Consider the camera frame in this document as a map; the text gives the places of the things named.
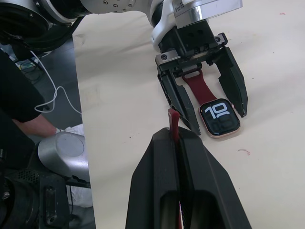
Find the number 10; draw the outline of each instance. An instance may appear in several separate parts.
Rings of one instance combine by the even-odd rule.
[[[219,106],[223,106],[223,109],[221,109],[219,111],[216,111],[216,108],[219,107]],[[206,110],[204,112],[207,113],[208,111],[210,111],[213,119],[216,119],[216,118],[219,118],[222,115],[229,115],[230,112],[228,112],[227,109],[228,108],[224,103],[220,103],[220,104],[216,104],[212,107],[209,106],[208,108],[206,108]]]

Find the gray floor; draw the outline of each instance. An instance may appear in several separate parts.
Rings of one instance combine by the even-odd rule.
[[[48,70],[56,87],[63,86],[67,95],[75,107],[81,111],[79,90],[77,84],[77,75],[75,67],[75,55],[73,41],[70,39],[60,48],[54,50],[51,54],[41,59],[42,63]],[[47,74],[42,74],[39,69],[26,74],[29,79],[36,79],[41,75],[39,81],[34,84],[37,90],[48,102],[53,98],[54,88],[47,77]],[[82,123],[81,115],[75,112],[69,105],[64,92],[60,89],[55,101],[55,109],[53,112],[43,114],[54,126],[60,129],[76,126]],[[31,139],[37,143],[40,138],[31,136]],[[78,220],[71,222],[71,228],[78,229],[94,229],[94,212],[92,208],[81,208],[74,206],[73,214],[79,217]]]

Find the white table surface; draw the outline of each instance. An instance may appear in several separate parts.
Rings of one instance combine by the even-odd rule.
[[[229,173],[254,229],[305,228],[304,9],[304,0],[245,0],[210,20],[214,34],[229,39],[249,103],[241,131],[221,140],[207,135],[197,114],[201,139]],[[151,32],[144,14],[128,12],[88,16],[74,33],[98,229],[125,228],[132,173],[152,135],[168,126]],[[217,67],[205,64],[203,73],[225,97]]]

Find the watch face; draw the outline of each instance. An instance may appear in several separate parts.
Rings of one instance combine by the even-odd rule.
[[[208,132],[214,137],[221,137],[235,132],[240,127],[240,121],[229,101],[217,99],[201,105],[199,113]]]

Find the watch band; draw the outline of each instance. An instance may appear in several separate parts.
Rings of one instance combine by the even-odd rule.
[[[190,78],[182,76],[183,80],[190,86],[193,94],[200,105],[216,100],[217,98],[210,91],[208,85],[206,85],[203,79],[202,70],[198,70],[199,74]]]

